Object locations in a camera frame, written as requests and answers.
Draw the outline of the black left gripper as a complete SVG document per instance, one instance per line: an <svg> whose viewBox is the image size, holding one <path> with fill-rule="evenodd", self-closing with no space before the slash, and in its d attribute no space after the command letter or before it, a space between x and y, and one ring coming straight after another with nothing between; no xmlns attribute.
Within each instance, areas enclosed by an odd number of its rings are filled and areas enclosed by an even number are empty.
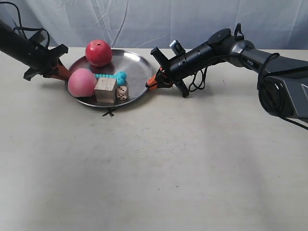
<svg viewBox="0 0 308 231"><path fill-rule="evenodd" d="M51 50L44 48L38 51L30 63L30 68L24 73L24 79L30 81L35 75L41 75L44 78L67 81L70 72L60 60L60 57L66 53L68 53L68 47L63 44Z"/></svg>

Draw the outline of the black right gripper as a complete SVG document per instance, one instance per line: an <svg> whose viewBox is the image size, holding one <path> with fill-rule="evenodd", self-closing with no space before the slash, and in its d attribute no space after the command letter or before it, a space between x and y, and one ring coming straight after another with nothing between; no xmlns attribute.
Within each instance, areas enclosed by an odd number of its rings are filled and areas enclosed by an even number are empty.
<svg viewBox="0 0 308 231"><path fill-rule="evenodd" d="M183 79L196 74L207 66L214 57L214 50L205 42L183 55L168 59L157 47L151 50L151 55L160 64L160 68L145 84L147 89L171 88L176 86L185 98L189 95Z"/></svg>

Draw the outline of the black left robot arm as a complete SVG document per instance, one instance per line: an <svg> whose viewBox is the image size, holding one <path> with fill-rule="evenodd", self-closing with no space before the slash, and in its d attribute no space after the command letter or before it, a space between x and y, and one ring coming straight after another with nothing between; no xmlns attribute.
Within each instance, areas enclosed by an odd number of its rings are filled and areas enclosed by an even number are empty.
<svg viewBox="0 0 308 231"><path fill-rule="evenodd" d="M68 47L61 44L53 49L44 47L32 39L27 40L0 22L0 51L27 65L24 79L30 81L35 75L67 81L71 74L60 57L68 53Z"/></svg>

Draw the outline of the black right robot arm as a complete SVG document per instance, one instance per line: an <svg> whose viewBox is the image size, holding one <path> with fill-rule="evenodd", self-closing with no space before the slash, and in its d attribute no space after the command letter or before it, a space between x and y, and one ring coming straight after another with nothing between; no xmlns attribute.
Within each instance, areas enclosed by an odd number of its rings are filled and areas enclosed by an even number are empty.
<svg viewBox="0 0 308 231"><path fill-rule="evenodd" d="M238 24L232 33L229 28L213 34L206 42L186 52L175 40L170 44L175 56L168 59L158 49L151 55L160 68L147 81L146 88L176 86L183 97L205 88L207 68L228 62L257 73L258 98L270 115L302 121L308 118L308 63L255 48L245 40Z"/></svg>

